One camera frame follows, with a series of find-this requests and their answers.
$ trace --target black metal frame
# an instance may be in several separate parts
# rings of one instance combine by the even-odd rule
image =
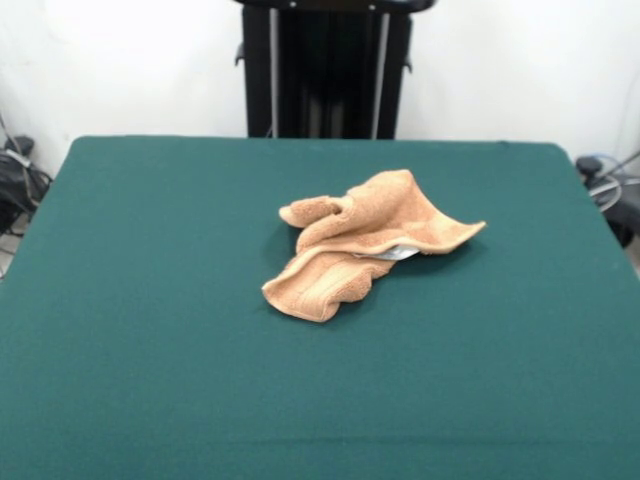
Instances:
[[[250,137],[395,137],[406,12],[433,0],[238,1]]]

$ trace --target green table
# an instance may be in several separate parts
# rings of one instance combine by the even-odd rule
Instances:
[[[277,209],[410,168],[489,228],[330,323]],[[84,138],[0,287],[0,479],[627,479],[640,290],[551,145]]]

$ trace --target white wall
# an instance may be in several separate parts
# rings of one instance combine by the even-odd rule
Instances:
[[[0,108],[49,171],[83,134],[243,136],[231,0],[0,0]],[[640,146],[640,2],[440,0],[415,18],[398,136]]]

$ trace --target towel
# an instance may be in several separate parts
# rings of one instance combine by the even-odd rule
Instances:
[[[449,253],[486,225],[444,215],[408,170],[379,173],[341,198],[294,202],[280,217],[304,230],[296,256],[262,291],[281,312],[312,322],[331,319],[342,302],[362,300],[372,280],[389,273],[396,262],[375,255],[398,246]]]

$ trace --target white label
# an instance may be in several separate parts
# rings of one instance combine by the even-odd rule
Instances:
[[[360,253],[354,253],[353,255],[358,258],[377,258],[379,260],[400,261],[405,260],[409,257],[413,257],[416,253],[419,252],[420,250],[416,247],[406,247],[404,245],[398,245],[397,247],[393,247],[392,249],[378,255],[366,255]]]

